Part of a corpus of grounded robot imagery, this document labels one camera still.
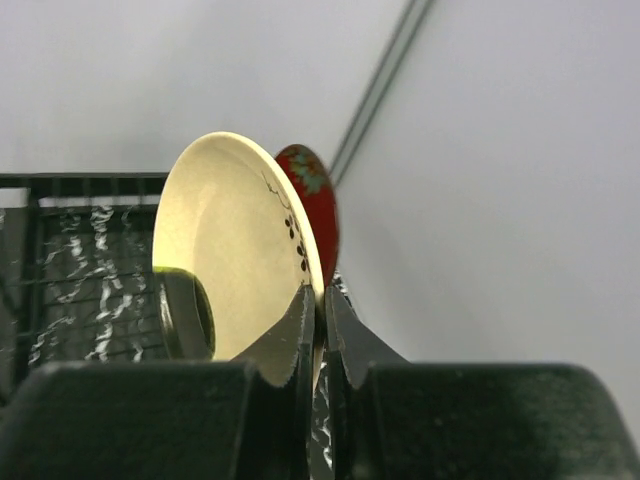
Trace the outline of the red floral plate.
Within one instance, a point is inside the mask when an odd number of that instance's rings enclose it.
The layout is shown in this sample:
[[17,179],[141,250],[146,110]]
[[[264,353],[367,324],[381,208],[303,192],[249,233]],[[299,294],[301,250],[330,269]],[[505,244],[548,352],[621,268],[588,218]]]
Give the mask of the red floral plate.
[[302,144],[286,146],[275,157],[298,193],[313,230],[324,285],[333,280],[339,256],[340,228],[333,183],[320,158]]

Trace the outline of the cream plate with black sprig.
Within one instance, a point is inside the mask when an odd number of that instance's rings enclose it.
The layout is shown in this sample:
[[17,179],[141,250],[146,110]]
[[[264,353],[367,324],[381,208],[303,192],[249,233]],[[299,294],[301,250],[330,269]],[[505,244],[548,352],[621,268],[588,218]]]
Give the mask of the cream plate with black sprig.
[[231,132],[184,150],[160,197],[152,270],[172,358],[248,359],[288,382],[325,286],[302,202],[266,150]]

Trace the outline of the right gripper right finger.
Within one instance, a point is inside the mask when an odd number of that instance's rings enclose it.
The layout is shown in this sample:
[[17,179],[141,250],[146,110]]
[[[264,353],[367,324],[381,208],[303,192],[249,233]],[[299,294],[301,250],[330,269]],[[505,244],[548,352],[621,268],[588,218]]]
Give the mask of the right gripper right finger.
[[635,479],[605,385],[561,363],[411,363],[325,295],[339,479]]

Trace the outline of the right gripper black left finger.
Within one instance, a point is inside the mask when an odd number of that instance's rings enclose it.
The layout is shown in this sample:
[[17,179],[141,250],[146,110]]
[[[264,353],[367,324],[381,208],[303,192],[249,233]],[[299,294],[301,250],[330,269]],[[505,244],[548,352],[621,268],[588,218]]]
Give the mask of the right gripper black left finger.
[[5,479],[305,479],[315,299],[295,294],[289,380],[251,362],[52,362],[17,390],[1,426]]

